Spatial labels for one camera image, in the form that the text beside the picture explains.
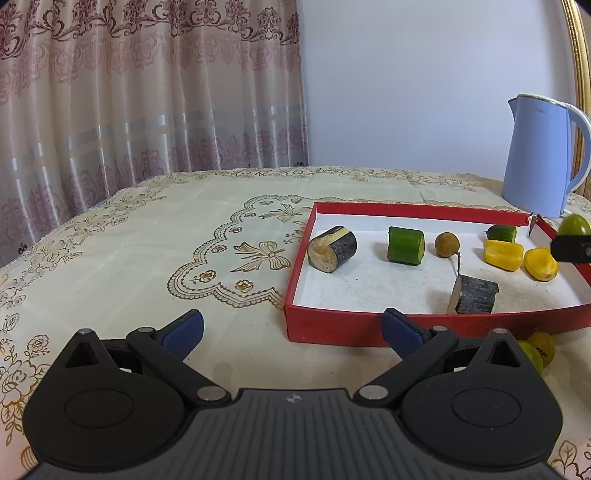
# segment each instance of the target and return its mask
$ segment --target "black gripper base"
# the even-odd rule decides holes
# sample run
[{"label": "black gripper base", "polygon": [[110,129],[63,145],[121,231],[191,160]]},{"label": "black gripper base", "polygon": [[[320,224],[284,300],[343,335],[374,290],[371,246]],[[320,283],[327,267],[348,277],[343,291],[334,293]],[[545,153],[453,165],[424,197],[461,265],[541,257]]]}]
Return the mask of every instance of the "black gripper base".
[{"label": "black gripper base", "polygon": [[419,449],[388,410],[345,390],[243,390],[199,411],[168,451],[118,472],[69,472],[47,463],[27,480],[559,480],[538,463],[512,472],[446,465]]}]

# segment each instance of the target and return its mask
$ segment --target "blue electric kettle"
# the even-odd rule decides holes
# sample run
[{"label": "blue electric kettle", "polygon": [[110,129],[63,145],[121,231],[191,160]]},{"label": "blue electric kettle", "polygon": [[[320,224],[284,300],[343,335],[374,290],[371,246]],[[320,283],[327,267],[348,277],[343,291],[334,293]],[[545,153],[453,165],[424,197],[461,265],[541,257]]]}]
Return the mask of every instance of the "blue electric kettle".
[{"label": "blue electric kettle", "polygon": [[[589,174],[591,121],[575,106],[541,95],[521,93],[509,106],[515,125],[502,197],[526,212],[558,218],[569,193]],[[584,137],[583,162],[573,179],[571,121]]]}]

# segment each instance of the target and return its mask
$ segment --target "table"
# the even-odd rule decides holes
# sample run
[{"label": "table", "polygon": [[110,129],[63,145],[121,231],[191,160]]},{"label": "table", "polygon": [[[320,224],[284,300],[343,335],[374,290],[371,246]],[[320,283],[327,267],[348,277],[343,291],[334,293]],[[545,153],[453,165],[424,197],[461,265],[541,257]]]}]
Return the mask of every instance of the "table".
[{"label": "table", "polygon": [[[206,319],[205,336],[187,362],[233,394],[247,386],[355,391],[396,364],[396,354],[290,343],[285,336],[282,294],[313,202],[512,210],[500,189],[501,182],[470,174],[302,167],[177,173],[121,190],[0,269],[0,480],[35,465],[22,410],[81,327],[121,338],[195,308]],[[572,194],[568,205],[591,219],[584,198]],[[556,341],[544,379],[564,427],[550,460],[566,478],[585,479],[591,329]]]}]

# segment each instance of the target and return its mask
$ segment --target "pink floral curtain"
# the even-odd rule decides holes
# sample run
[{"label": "pink floral curtain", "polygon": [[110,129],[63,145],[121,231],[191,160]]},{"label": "pink floral curtain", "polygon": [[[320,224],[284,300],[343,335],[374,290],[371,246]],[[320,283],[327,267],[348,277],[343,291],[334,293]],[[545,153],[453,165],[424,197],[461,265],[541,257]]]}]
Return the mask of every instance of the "pink floral curtain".
[{"label": "pink floral curtain", "polygon": [[154,175],[307,164],[296,0],[9,0],[0,267]]}]

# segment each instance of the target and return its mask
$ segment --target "yellow pepper piece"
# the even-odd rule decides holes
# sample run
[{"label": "yellow pepper piece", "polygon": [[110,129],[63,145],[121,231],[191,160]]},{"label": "yellow pepper piece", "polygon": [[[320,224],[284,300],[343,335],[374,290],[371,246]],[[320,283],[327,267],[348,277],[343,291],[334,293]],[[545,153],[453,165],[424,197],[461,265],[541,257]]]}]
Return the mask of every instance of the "yellow pepper piece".
[{"label": "yellow pepper piece", "polygon": [[532,248],[523,257],[525,271],[536,280],[550,281],[558,274],[558,263],[550,254],[550,248]]},{"label": "yellow pepper piece", "polygon": [[513,272],[523,261],[523,245],[500,240],[484,242],[484,261],[494,267]]}]

